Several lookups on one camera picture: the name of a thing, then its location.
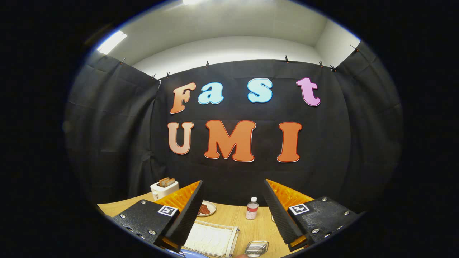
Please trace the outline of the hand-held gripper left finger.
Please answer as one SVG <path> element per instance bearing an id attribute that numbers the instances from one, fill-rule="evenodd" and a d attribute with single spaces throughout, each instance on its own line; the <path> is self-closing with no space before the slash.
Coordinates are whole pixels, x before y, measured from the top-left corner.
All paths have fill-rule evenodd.
<path id="1" fill-rule="evenodd" d="M 148 245 L 180 252 L 203 198 L 203 181 L 199 180 L 156 201 L 141 199 L 110 220 Z"/>

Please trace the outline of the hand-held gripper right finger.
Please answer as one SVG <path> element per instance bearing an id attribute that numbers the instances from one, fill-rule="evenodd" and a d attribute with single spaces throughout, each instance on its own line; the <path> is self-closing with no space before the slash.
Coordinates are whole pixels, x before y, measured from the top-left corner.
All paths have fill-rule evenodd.
<path id="1" fill-rule="evenodd" d="M 362 217 L 328 196 L 313 199 L 269 179 L 264 180 L 263 196 L 290 251 L 314 248 Z"/>

